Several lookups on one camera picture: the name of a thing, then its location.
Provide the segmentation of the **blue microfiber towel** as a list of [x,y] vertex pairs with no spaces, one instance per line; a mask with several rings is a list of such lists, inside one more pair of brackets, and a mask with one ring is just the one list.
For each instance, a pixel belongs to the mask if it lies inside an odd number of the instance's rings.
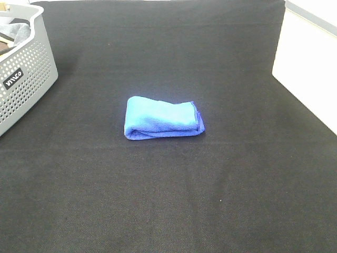
[[124,135],[129,140],[189,137],[204,131],[202,116],[192,101],[172,104],[141,96],[127,101]]

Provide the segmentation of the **black tablecloth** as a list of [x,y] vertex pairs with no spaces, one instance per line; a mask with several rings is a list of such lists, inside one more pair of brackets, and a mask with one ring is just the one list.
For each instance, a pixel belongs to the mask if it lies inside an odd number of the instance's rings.
[[[336,252],[336,136],[271,74],[282,1],[41,2],[59,77],[1,137],[1,252]],[[129,98],[205,131],[129,140]]]

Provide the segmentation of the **white plastic storage box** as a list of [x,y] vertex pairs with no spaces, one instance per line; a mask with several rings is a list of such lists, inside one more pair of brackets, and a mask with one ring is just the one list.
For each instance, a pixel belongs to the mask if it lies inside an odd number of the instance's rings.
[[336,133],[336,1],[285,1],[272,75]]

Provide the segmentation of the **grey perforated plastic basket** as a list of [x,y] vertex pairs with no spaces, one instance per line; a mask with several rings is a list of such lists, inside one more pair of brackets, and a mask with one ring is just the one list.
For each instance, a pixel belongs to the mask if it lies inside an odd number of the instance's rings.
[[[1,3],[1,17],[27,20],[31,29],[28,39],[1,56],[1,134],[34,106],[58,78],[43,12],[37,5]],[[5,89],[3,81],[18,68],[23,77]]]

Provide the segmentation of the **black basket brand label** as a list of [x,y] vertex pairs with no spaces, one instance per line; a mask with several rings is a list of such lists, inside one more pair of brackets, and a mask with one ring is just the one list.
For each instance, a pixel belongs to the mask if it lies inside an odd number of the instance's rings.
[[15,70],[5,81],[3,81],[3,85],[5,89],[9,90],[16,82],[18,82],[24,73],[21,68]]

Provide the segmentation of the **grey towel in basket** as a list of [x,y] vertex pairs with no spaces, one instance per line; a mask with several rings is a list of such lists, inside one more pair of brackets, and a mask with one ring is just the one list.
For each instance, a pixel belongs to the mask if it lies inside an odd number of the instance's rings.
[[26,23],[1,24],[1,33],[14,39],[13,44],[8,44],[9,47],[14,47],[29,38],[31,29]]

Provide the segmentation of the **yellow cloth in basket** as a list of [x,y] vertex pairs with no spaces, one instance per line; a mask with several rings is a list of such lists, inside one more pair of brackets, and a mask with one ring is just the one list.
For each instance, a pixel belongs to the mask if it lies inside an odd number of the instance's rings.
[[3,43],[6,43],[6,44],[13,44],[14,43],[14,39],[5,35],[5,34],[2,34],[0,35],[0,39],[1,39],[1,42]]

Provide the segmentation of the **brown cloth in basket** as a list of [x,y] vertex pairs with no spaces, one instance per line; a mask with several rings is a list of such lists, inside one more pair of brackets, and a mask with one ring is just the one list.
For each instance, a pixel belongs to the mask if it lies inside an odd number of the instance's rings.
[[0,56],[8,53],[12,48],[7,43],[0,42]]

